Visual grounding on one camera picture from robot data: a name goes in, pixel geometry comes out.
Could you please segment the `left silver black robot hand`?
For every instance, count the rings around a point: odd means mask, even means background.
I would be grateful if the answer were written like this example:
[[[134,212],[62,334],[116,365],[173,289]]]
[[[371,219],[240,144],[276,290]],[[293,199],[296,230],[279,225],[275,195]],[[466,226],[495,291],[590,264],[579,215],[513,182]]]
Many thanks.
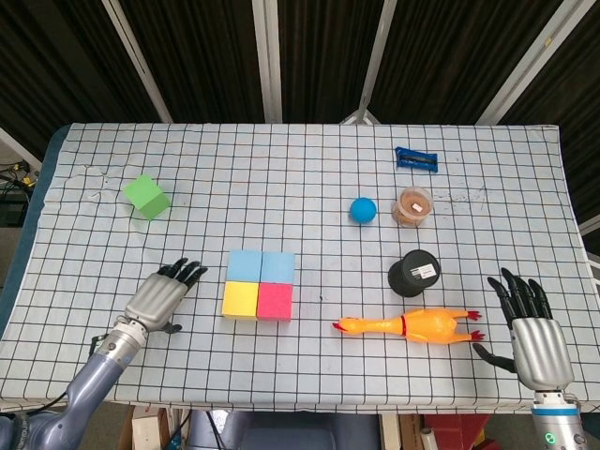
[[[188,291],[208,271],[200,262],[182,258],[161,266],[152,273],[131,297],[125,316],[144,326],[147,332],[179,333],[181,324],[171,323],[171,317]]]

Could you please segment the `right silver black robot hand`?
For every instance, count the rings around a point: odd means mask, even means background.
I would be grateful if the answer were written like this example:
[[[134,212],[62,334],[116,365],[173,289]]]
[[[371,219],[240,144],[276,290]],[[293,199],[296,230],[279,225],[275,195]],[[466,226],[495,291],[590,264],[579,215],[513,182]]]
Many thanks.
[[[517,375],[533,391],[562,391],[575,379],[563,330],[553,317],[548,297],[533,279],[524,280],[502,268],[505,282],[487,279],[498,296],[508,327],[513,356],[489,352],[472,345],[488,364]]]

